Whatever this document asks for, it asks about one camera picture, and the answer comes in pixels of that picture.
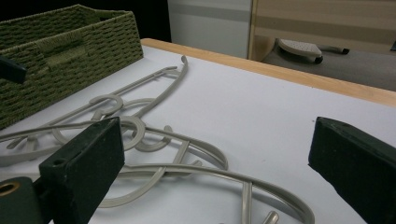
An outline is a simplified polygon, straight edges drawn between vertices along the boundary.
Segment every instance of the wooden table edge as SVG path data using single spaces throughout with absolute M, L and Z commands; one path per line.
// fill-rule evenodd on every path
M 144 38 L 141 40 L 141 43 L 142 45 L 147 47 L 162 49 L 169 52 L 202 59 L 212 63 L 220 63 L 223 65 L 243 69 L 268 77 L 275 77 L 290 82 L 302 84 L 312 88 L 331 91 L 346 96 L 351 96 L 354 98 L 378 103 L 381 105 L 396 106 L 396 91 L 387 91 L 335 78 L 321 77 L 318 75 L 274 66 L 271 64 L 258 63 L 230 55 L 225 55 L 203 49 L 191 48 L 151 38 Z

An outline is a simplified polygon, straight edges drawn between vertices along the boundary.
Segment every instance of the white table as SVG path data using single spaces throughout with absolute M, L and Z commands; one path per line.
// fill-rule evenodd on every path
M 96 95 L 111 92 L 165 66 L 182 65 L 179 53 L 144 46 L 144 55 L 144 59 L 0 134 L 34 128 L 72 107 L 86 104 Z M 307 165 L 315 120 L 317 117 L 338 119 L 396 147 L 396 107 L 391 106 L 395 99 L 393 93 L 386 100 L 387 105 L 382 105 L 371 102 L 372 99 L 366 101 L 262 76 L 189 55 L 187 59 L 189 71 L 180 86 L 142 118 L 148 126 L 161 129 L 170 125 L 175 133 L 220 148 L 228 158 L 230 171 L 289 190 L 311 207 L 317 223 L 364 223 L 333 187 Z M 150 84 L 151 88 L 136 96 L 158 94 L 170 82 L 166 78 L 158 79 Z M 128 153 L 129 163 L 172 162 L 175 156 L 175 151 L 167 148 L 152 155 Z M 186 162 L 194 159 L 190 155 Z M 0 174 L 30 172 L 41 161 L 1 168 Z M 109 195 L 120 195 L 130 188 L 132 182 L 117 181 Z M 240 184 L 215 177 L 192 175 L 164 180 L 133 203 L 98 209 L 90 223 L 238 223 L 240 195 Z M 268 195 L 259 195 L 253 202 L 252 223 L 262 223 L 271 210 L 260 200 L 274 204 Z M 299 223 L 282 212 L 279 214 L 278 223 Z

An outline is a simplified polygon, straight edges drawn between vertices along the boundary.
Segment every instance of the woven basket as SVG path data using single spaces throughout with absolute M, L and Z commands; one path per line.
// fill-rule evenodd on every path
M 82 5 L 0 22 L 0 55 L 27 69 L 0 79 L 0 130 L 143 58 L 131 11 Z

